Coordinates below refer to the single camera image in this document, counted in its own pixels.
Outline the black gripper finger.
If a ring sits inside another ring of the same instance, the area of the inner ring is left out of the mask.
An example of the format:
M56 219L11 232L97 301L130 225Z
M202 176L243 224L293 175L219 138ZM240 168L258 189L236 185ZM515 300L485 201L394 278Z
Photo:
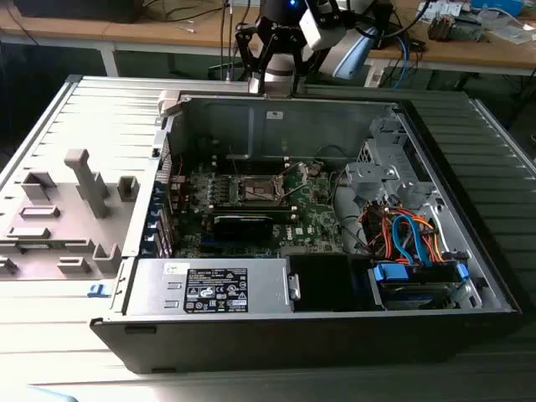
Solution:
M250 50L250 41L255 35L263 45L258 56L254 56ZM240 24L235 32L235 39L243 65L250 76L250 92L264 94L266 69L279 44L273 23Z
M316 75L320 70L323 62L327 57L327 49L313 51L311 56L303 60L302 48L295 48L292 51L294 62L294 79L292 81L291 94L295 95L298 92L298 86L302 79L309 75Z

